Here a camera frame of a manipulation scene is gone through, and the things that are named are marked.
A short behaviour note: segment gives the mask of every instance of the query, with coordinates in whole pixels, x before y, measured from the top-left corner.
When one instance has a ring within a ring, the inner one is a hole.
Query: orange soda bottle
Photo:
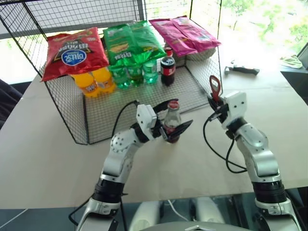
[[[97,82],[100,92],[111,93],[115,90],[116,85],[112,81],[111,72],[108,70],[107,67],[103,67],[95,71],[92,71],[92,75],[94,76]]]
[[[70,76],[74,78],[76,85],[82,90],[85,96],[97,97],[100,93],[100,90],[91,72]]]

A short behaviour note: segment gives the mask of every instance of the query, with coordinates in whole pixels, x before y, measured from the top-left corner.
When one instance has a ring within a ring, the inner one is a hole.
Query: bottle cap
[[[172,56],[173,55],[172,48],[170,48],[170,47],[166,47],[165,48],[165,52],[167,53],[167,56]]]
[[[168,103],[168,107],[171,109],[178,109],[180,107],[180,104],[178,101],[172,100]]]

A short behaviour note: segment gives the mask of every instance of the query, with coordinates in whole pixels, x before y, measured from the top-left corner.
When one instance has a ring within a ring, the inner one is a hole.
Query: black wire
[[[76,213],[78,210],[80,210],[88,201],[89,199],[93,196],[93,194],[84,202],[82,203],[81,205],[79,205],[79,207],[77,207],[73,212],[71,212],[69,215],[68,215],[68,219],[76,226],[78,226],[78,222],[75,221],[73,218],[72,218],[72,215],[74,213]]]
[[[230,156],[230,152],[231,152],[231,150],[232,150],[232,148],[233,148],[233,145],[234,145],[234,139],[232,139],[232,143],[231,143],[231,145],[230,145],[230,147],[229,147],[229,149],[228,149],[227,155],[226,155],[226,166],[227,166],[227,169],[228,169],[230,172],[235,173],[235,174],[246,172],[247,169],[246,169],[246,170],[241,170],[241,171],[233,171],[233,170],[230,168],[230,166],[229,166],[229,156]]]
[[[216,112],[214,112],[212,115],[210,115],[210,117],[207,118],[207,120],[206,120],[205,123],[203,124],[203,137],[204,137],[204,140],[205,140],[206,144],[209,146],[209,148],[210,148],[218,157],[220,157],[221,159],[227,161],[228,164],[232,164],[232,165],[234,165],[234,166],[237,166],[237,167],[239,167],[239,168],[244,169],[243,172],[246,172],[247,169],[246,169],[245,167],[240,166],[240,165],[238,165],[238,164],[236,164],[236,163],[234,163],[234,162],[232,162],[232,161],[230,161],[230,160],[227,160],[225,157],[223,157],[223,156],[220,155],[218,152],[216,152],[216,151],[212,148],[212,146],[209,144],[209,142],[207,141],[207,138],[206,138],[206,135],[205,135],[205,128],[206,128],[206,125],[208,124],[208,122],[209,122],[209,121],[213,118],[213,116],[215,116],[215,115],[216,115]]]
[[[131,104],[135,104],[135,105],[137,106],[137,105],[139,104],[139,102],[138,102],[137,100],[131,101],[131,102],[127,103],[127,104],[121,109],[121,111],[119,112],[119,114],[117,114],[117,117],[116,117],[116,120],[115,120],[115,124],[114,124],[114,128],[112,129],[111,136],[114,136],[114,134],[115,134],[116,126],[117,126],[117,123],[118,123],[118,121],[119,121],[119,118],[120,118],[122,112],[124,111],[124,109],[125,109],[127,106],[129,106],[129,105],[131,105]]]
[[[300,225],[301,225],[302,230],[303,230],[303,231],[307,231],[307,228],[306,228],[306,226],[305,226],[305,223],[304,223],[302,217],[300,216],[300,214],[299,214],[299,212],[298,212],[298,210],[297,210],[297,207],[294,205],[293,200],[291,199],[289,193],[288,193],[287,191],[285,191],[285,194],[287,195],[287,197],[288,197],[288,198],[290,199],[290,201],[291,201],[291,204],[292,204],[293,209],[294,209],[294,211],[295,211],[296,217],[297,217],[297,219],[299,220],[299,223],[301,223]]]
[[[128,229],[127,229],[127,223],[126,223],[122,198],[120,198],[120,206],[121,206],[121,214],[122,214],[122,219],[123,219],[124,231],[127,231]]]

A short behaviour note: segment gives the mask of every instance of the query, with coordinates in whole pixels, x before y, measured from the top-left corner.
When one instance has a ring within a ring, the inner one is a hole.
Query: plastic coca-cola bottle
[[[170,101],[168,104],[168,113],[164,120],[164,128],[167,134],[172,133],[175,128],[181,124],[181,117],[179,113],[179,102],[178,101]],[[179,140],[180,136],[174,137],[170,140],[167,140],[169,143],[175,143]]]
[[[166,86],[170,86],[174,82],[175,73],[175,60],[172,57],[172,49],[170,47],[165,48],[167,56],[160,62],[161,66],[161,80]]]

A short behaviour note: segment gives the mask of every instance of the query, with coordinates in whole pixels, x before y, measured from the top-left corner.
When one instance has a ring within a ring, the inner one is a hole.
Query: metal grid
[[[207,103],[206,92],[185,67],[177,68],[175,81],[170,87],[164,86],[158,80],[154,85],[143,84],[137,88],[104,94],[99,98],[86,98],[90,143],[111,137],[116,116],[127,102],[138,99],[140,103],[155,106],[173,98],[179,99],[181,113]],[[124,110],[116,130],[127,129],[135,122],[136,107],[132,105]]]
[[[35,70],[42,75],[47,56],[45,33],[98,28],[144,19],[174,18],[190,15],[196,23],[216,35],[220,0],[6,0],[0,2],[0,20]],[[220,77],[218,52],[210,59],[194,56],[183,59],[177,68],[176,81],[169,88],[161,82],[129,90],[117,90],[99,98],[85,98],[71,77],[46,82],[60,116],[74,141],[94,143],[111,136],[117,113],[127,102],[156,105],[179,98],[181,112],[201,106],[210,91],[209,76]],[[135,108],[121,116],[117,130],[135,122]]]

